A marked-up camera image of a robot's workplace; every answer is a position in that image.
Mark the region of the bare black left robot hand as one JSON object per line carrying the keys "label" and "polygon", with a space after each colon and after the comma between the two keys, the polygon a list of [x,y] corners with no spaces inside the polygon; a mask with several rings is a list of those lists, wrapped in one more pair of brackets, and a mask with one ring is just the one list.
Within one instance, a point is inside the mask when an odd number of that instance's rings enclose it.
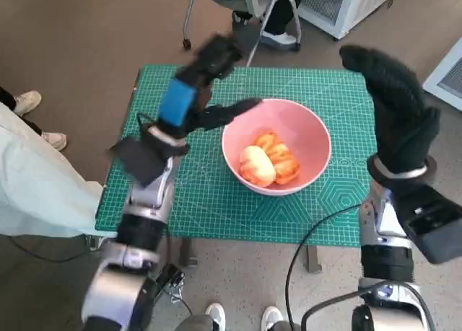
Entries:
{"label": "bare black left robot hand", "polygon": [[162,97],[156,124],[174,138],[184,138],[197,129],[225,126],[263,100],[250,97],[233,105],[209,105],[214,81],[229,76],[248,51],[237,33],[216,34],[204,43],[192,62],[179,68]]}

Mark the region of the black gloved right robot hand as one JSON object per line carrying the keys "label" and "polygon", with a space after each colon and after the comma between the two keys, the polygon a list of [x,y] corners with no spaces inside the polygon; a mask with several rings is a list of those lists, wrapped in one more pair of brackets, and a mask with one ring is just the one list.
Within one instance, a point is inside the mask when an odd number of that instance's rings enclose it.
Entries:
{"label": "black gloved right robot hand", "polygon": [[440,130],[440,110],[424,102],[415,73],[380,50],[344,45],[342,65],[361,74],[372,97],[378,157],[393,174],[422,168]]}

